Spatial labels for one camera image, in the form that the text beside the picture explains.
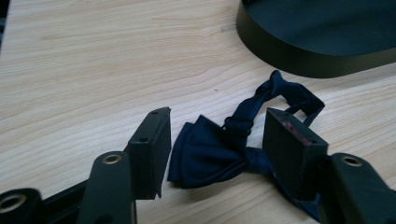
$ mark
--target clamp jaw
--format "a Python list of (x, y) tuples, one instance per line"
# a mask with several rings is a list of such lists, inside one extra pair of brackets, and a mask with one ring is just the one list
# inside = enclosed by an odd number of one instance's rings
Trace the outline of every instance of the clamp jaw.
[(36, 189), (1, 194), (0, 223), (137, 223), (135, 200), (161, 197), (170, 127), (170, 108), (153, 110), (123, 151), (107, 152), (94, 161), (88, 180), (45, 200)]
[(346, 153), (327, 155), (328, 144), (293, 115), (267, 109), (263, 148), (293, 199), (320, 195), (321, 223), (396, 223), (396, 192), (370, 163)]

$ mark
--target metal screw hole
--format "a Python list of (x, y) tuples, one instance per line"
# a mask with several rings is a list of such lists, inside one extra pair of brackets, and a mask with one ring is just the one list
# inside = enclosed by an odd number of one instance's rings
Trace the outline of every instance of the metal screw hole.
[(117, 162), (120, 161), (120, 160), (121, 160), (121, 156), (119, 156), (119, 155), (109, 155), (109, 156), (106, 156), (106, 157), (102, 160), (102, 162), (103, 162), (104, 164), (110, 165), (110, 164), (117, 163)]
[(23, 194), (13, 194), (0, 201), (0, 214), (10, 212), (26, 201), (26, 196)]
[(361, 163), (361, 161), (358, 161), (352, 157), (343, 157), (341, 161), (343, 161), (344, 163), (350, 166), (356, 166), (356, 167), (363, 166), (363, 163)]

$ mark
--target bow tie strap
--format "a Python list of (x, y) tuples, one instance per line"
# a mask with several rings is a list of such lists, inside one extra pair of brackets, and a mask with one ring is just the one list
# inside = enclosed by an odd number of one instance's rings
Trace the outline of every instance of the bow tie strap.
[(302, 110), (306, 114), (304, 124), (309, 126), (324, 107), (312, 92), (299, 83), (288, 82), (275, 70), (270, 79), (260, 85), (253, 97), (244, 100), (231, 117), (224, 120), (223, 130), (240, 136), (249, 136), (262, 104), (282, 95), (290, 107), (287, 112), (294, 114)]

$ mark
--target wooden table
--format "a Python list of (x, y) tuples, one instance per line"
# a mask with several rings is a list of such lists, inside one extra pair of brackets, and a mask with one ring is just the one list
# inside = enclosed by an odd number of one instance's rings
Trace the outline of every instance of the wooden table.
[[(239, 1), (14, 0), (0, 60), (0, 191), (44, 198), (123, 150), (153, 109), (172, 108), (172, 137), (200, 114), (218, 124), (268, 79), (235, 30)], [(287, 73), (326, 107), (311, 129), (330, 154), (363, 157), (396, 189), (396, 63), (346, 77)], [(264, 107), (286, 108), (282, 99)], [(259, 147), (264, 109), (249, 137)], [(163, 183), (137, 203), (140, 223), (316, 223), (267, 179), (242, 174), (201, 189)]]

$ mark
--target black plastic object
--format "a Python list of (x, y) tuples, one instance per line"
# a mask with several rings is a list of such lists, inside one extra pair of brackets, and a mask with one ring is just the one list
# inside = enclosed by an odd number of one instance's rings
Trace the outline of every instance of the black plastic object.
[[(123, 152), (106, 153), (95, 161), (90, 179), (44, 201), (36, 189), (14, 189), (1, 194), (0, 223), (72, 224), (77, 222), (78, 216), (80, 223), (94, 218), (95, 224), (136, 223), (135, 199), (161, 196), (170, 150), (170, 108), (153, 110)], [(104, 161), (110, 164), (116, 161), (117, 165), (105, 167)]]
[(9, 0), (3, 0), (0, 2), (0, 48), (3, 40), (4, 31), (6, 29), (8, 6)]
[(328, 146), (292, 114), (267, 109), (262, 147), (291, 197), (301, 201), (315, 199), (316, 166), (326, 157)]
[(396, 223), (396, 193), (369, 162), (336, 153), (325, 171), (319, 188), (321, 223)]
[(124, 149), (131, 158), (132, 181), (137, 200), (161, 197), (161, 185), (171, 151), (170, 108), (153, 110)]
[(243, 0), (236, 28), (259, 58), (303, 77), (396, 62), (396, 1)]
[(130, 162), (126, 152), (107, 152), (96, 158), (77, 224), (137, 223), (132, 213), (135, 202), (131, 184)]
[(43, 202), (36, 189), (14, 189), (0, 195), (0, 223), (44, 223)]

